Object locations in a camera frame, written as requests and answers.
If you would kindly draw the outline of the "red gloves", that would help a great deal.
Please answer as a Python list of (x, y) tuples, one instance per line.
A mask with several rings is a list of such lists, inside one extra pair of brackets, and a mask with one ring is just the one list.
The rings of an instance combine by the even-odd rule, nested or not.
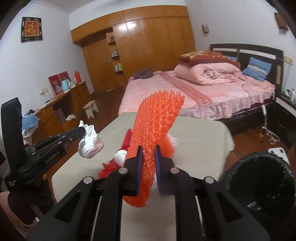
[[(107, 164), (103, 163), (103, 170), (98, 173), (98, 178), (106, 178), (111, 172), (118, 170), (123, 166), (125, 157), (127, 155), (128, 148), (132, 139), (132, 130), (129, 128), (125, 134), (125, 138), (121, 145), (121, 148), (114, 154), (113, 159)], [(175, 153), (175, 149), (179, 146), (177, 138), (173, 137), (170, 133), (159, 142), (161, 154), (167, 158), (171, 158)]]

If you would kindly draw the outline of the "orange foam fruit net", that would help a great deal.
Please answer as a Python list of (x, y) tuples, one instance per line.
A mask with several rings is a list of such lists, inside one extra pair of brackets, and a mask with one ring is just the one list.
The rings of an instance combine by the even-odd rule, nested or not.
[(130, 206), (137, 208), (146, 206), (156, 173), (154, 157), (156, 145), (173, 126), (184, 100), (185, 97), (180, 92), (164, 90), (153, 93), (141, 102), (126, 155), (126, 159), (135, 157), (138, 146), (142, 146), (143, 161), (139, 194), (136, 197), (123, 198)]

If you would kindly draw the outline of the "wooden desk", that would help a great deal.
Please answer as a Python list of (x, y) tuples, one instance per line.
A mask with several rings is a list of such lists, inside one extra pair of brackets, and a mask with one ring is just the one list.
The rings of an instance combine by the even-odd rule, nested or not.
[(83, 107), (90, 101), (91, 95), (85, 82), (58, 95), (34, 113), (39, 121), (36, 127), (23, 132), (24, 144), (32, 145), (77, 127), (85, 117)]

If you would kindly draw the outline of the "small white stool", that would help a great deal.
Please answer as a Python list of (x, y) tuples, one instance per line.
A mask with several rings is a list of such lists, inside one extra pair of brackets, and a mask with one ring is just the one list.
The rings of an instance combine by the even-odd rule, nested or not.
[(88, 119), (94, 118), (94, 112), (99, 113), (99, 109), (98, 109), (98, 107), (96, 105), (95, 100), (92, 100), (92, 101), (88, 102), (88, 104), (86, 104), (83, 107), (83, 109), (84, 109)]

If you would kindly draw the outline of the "light blue kettle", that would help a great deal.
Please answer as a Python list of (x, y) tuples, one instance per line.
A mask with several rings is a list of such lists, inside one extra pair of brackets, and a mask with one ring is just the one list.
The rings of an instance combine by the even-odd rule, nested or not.
[(70, 81), (68, 79), (64, 79), (61, 82), (63, 92), (66, 92), (70, 89)]

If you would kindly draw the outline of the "grey slippers on bed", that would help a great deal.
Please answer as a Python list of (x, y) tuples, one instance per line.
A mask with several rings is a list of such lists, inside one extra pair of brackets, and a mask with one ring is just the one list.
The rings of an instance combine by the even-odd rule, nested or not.
[(133, 75), (133, 78), (134, 79), (139, 79), (139, 78), (142, 78), (142, 79), (147, 79), (147, 78), (151, 78), (153, 76), (153, 72), (151, 71), (151, 69), (149, 68), (145, 68), (137, 73), (135, 73)]

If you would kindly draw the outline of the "wooden wardrobe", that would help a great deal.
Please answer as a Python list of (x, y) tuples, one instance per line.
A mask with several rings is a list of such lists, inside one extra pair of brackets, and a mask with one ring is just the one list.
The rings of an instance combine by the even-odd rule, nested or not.
[(144, 68), (172, 70), (180, 55), (196, 49), (186, 6), (117, 11), (74, 28), (71, 36), (81, 45), (95, 93), (126, 85)]

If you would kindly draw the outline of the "bed with pink sheet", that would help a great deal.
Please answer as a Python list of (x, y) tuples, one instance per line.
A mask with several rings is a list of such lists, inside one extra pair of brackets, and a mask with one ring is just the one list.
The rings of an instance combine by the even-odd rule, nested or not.
[[(119, 113), (138, 110), (143, 99), (163, 90), (180, 92), (185, 97), (181, 116), (223, 122), (234, 135), (263, 124), (283, 80), (283, 51), (252, 44), (211, 44), (208, 51), (218, 51), (241, 65), (235, 82), (199, 85), (178, 78), (172, 71), (155, 71), (147, 79), (128, 80)], [(250, 57), (271, 63), (271, 71), (263, 82), (242, 74)]]

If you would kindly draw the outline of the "white bathroom scale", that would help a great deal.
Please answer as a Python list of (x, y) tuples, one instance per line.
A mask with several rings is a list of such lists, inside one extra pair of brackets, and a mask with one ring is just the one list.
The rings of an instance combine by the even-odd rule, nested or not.
[(289, 161), (289, 159), (287, 157), (287, 154), (286, 154), (285, 150), (282, 147), (270, 148), (270, 149), (267, 150), (267, 152), (271, 153), (271, 154), (275, 154), (275, 155), (281, 157), (290, 166), (290, 161)]

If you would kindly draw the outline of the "folded pink quilt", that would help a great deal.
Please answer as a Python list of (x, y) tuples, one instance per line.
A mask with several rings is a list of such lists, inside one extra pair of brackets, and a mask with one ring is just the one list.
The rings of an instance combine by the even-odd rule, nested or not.
[(241, 70), (230, 63), (178, 64), (174, 74), (199, 85), (217, 85), (235, 82)]

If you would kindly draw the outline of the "blue pillow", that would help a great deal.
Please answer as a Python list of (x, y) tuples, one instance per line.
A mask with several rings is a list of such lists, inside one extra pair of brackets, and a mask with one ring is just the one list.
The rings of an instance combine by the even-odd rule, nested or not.
[(247, 67), (243, 70), (242, 74), (250, 76), (256, 80), (263, 82), (267, 80), (267, 76), (271, 71), (272, 64), (254, 57), (250, 57)]

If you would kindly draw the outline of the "white lotion bottle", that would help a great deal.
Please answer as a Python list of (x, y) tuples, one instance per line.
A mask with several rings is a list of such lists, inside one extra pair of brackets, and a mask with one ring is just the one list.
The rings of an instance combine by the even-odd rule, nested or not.
[(293, 88), (291, 91), (290, 91), (290, 101), (291, 102), (294, 102), (295, 100), (295, 89)]

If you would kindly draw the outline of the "framed red wall picture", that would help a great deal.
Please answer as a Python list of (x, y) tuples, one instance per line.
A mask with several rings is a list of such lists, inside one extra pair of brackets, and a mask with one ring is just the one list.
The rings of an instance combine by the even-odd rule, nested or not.
[(43, 40), (42, 19), (22, 17), (21, 42)]

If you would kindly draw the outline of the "wall thermostat box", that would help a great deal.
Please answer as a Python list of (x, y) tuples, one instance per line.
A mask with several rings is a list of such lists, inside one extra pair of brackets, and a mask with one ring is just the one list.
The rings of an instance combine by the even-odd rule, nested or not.
[(207, 24), (203, 24), (202, 25), (202, 29), (203, 29), (204, 34), (208, 34), (209, 33), (209, 27), (208, 27)]

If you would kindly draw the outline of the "brown wall ornament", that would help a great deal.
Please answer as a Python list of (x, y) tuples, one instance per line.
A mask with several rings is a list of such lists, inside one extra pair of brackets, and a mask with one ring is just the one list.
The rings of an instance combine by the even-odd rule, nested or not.
[(287, 22), (285, 21), (285, 19), (283, 18), (283, 16), (279, 13), (274, 13), (276, 22), (278, 24), (278, 28), (281, 30), (285, 30), (288, 31), (288, 25)]

